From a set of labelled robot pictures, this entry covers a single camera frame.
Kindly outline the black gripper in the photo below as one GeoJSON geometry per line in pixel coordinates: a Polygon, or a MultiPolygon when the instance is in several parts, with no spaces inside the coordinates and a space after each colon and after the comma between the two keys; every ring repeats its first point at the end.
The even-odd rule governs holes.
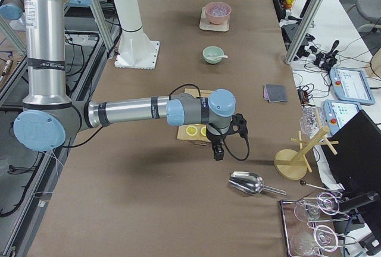
{"type": "Polygon", "coordinates": [[[222,161],[224,158],[222,131],[214,124],[207,124],[206,136],[212,144],[214,159],[216,161],[222,161]]]}

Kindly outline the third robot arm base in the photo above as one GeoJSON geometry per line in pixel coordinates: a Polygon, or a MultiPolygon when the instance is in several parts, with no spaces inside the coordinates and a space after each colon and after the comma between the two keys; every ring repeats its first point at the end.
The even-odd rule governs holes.
{"type": "Polygon", "coordinates": [[[1,16],[15,31],[26,31],[24,0],[1,0],[1,16]]]}

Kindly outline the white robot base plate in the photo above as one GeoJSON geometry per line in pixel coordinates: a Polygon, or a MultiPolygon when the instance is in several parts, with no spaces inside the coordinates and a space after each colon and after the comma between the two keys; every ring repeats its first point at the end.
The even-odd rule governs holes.
{"type": "Polygon", "coordinates": [[[160,48],[143,30],[138,0],[114,0],[121,25],[121,41],[115,66],[153,70],[160,48]]]}

